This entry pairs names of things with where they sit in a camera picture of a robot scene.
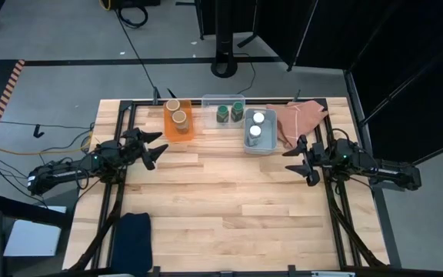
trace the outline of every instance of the orange tray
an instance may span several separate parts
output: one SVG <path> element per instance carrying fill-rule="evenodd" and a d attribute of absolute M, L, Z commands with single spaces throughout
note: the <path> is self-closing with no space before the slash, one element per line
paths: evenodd
<path fill-rule="evenodd" d="M 163 122 L 165 127 L 165 137 L 170 142 L 187 142 L 194 138 L 194 121 L 192 120 L 192 107 L 190 100 L 178 100 L 181 103 L 181 111 L 185 112 L 189 122 L 189 130 L 185 134 L 177 131 L 175 123 L 172 121 L 170 112 L 167 110 L 167 102 L 163 104 Z"/>

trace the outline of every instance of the dark blue towel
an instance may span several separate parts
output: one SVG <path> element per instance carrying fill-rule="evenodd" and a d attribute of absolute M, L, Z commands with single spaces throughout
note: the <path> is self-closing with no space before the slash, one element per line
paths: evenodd
<path fill-rule="evenodd" d="M 153 266 L 150 215 L 127 213 L 115 230 L 111 267 L 114 272 L 145 275 Z"/>

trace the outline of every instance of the brown cup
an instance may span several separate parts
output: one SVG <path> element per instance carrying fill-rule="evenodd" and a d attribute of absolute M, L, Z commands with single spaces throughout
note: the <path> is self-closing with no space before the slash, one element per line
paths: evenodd
<path fill-rule="evenodd" d="M 181 109 L 181 103 L 176 99 L 172 99 L 167 101 L 165 107 L 170 112 L 170 115 L 173 115 L 174 112 L 177 112 L 179 109 Z"/>
<path fill-rule="evenodd" d="M 183 111 L 177 111 L 172 114 L 172 121 L 175 123 L 177 132 L 185 134 L 189 131 L 188 116 Z"/>

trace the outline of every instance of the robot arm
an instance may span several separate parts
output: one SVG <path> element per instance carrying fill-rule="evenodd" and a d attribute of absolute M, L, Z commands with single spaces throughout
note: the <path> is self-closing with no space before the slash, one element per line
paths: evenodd
<path fill-rule="evenodd" d="M 161 132 L 146 133 L 134 128 L 123 134 L 122 138 L 126 138 L 124 145 L 111 140 L 96 145 L 95 150 L 79 161 L 49 162 L 39 166 L 28 175 L 27 189 L 32 195 L 42 195 L 61 183 L 77 182 L 90 177 L 99 177 L 103 182 L 114 182 L 120 168 L 132 165 L 139 158 L 148 170 L 153 170 L 156 160 L 168 145 L 148 149 L 146 144 L 161 135 Z"/>
<path fill-rule="evenodd" d="M 307 139 L 301 135 L 297 148 L 283 156 L 300 154 L 304 156 L 302 165 L 288 165 L 286 168 L 306 177 L 309 186 L 320 181 L 313 166 L 328 168 L 331 179 L 337 181 L 348 181 L 351 175 L 360 175 L 372 178 L 374 183 L 393 182 L 408 190 L 417 190 L 421 186 L 420 172 L 413 165 L 374 159 L 356 143 L 344 138 L 332 140 L 327 149 L 324 149 L 322 142 L 314 143 L 312 148 L 307 149 Z"/>

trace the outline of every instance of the black curtain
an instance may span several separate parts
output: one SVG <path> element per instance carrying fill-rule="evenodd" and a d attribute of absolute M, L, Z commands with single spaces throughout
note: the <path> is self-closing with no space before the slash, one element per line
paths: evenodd
<path fill-rule="evenodd" d="M 258 34 L 288 65 L 301 43 L 314 0 L 259 0 Z"/>
<path fill-rule="evenodd" d="M 252 32 L 256 0 L 233 1 L 234 32 Z M 215 34 L 215 0 L 201 0 L 203 35 Z"/>
<path fill-rule="evenodd" d="M 402 2 L 352 74 L 365 117 L 398 92 L 368 123 L 375 157 L 414 162 L 443 148 L 443 1 Z"/>
<path fill-rule="evenodd" d="M 443 148 L 443 59 L 368 125 L 374 156 L 417 161 Z"/>
<path fill-rule="evenodd" d="M 319 0 L 297 66 L 348 69 L 399 0 Z"/>
<path fill-rule="evenodd" d="M 443 0 L 405 1 L 353 69 L 365 117 L 443 49 Z"/>

